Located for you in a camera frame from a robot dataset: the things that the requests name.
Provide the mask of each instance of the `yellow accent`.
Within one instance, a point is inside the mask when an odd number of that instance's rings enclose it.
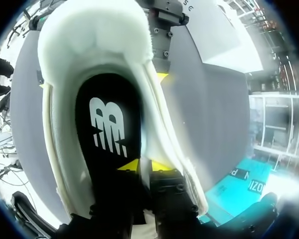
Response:
[[[166,73],[158,73],[157,74],[157,78],[158,78],[158,80],[159,80],[159,82],[161,83],[162,82],[162,80],[165,78],[165,76],[167,76],[168,74],[166,74]]]
[[[122,166],[118,170],[131,170],[131,171],[136,171],[138,168],[139,160],[135,159],[132,162]]]
[[[157,163],[155,161],[151,162],[151,168],[153,171],[159,171],[159,170],[170,171],[170,170],[172,170],[171,168],[168,168],[165,165],[162,165],[161,163]]]

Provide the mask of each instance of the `new balance logo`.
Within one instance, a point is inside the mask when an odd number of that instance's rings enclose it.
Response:
[[[97,127],[102,132],[99,133],[101,139],[101,145],[104,150],[105,147],[105,137],[108,141],[110,152],[113,153],[113,142],[118,155],[121,155],[120,145],[117,141],[124,139],[124,121],[123,113],[120,107],[113,103],[108,102],[106,105],[99,98],[92,98],[90,100],[90,116],[91,123],[93,127]],[[97,134],[94,134],[95,146],[99,147]],[[126,147],[122,145],[123,155],[127,158]]]

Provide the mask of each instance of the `black mount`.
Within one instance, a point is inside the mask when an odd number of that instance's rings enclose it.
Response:
[[[172,26],[183,26],[189,17],[183,13],[183,6],[178,0],[137,0],[142,8],[149,9],[149,29],[152,35],[153,63],[159,73],[168,73],[169,47],[173,33]]]

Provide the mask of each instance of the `teal mat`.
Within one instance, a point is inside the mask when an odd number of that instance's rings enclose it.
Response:
[[[209,205],[208,215],[199,219],[206,223],[211,219],[220,226],[259,201],[272,166],[245,158],[226,177],[205,195]]]

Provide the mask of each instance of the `white shoe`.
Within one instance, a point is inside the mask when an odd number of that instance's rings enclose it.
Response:
[[[177,168],[199,215],[206,213],[151,61],[147,17],[134,0],[68,0],[44,24],[38,58],[45,143],[69,214],[89,218],[94,196],[87,161],[102,171],[141,153]]]

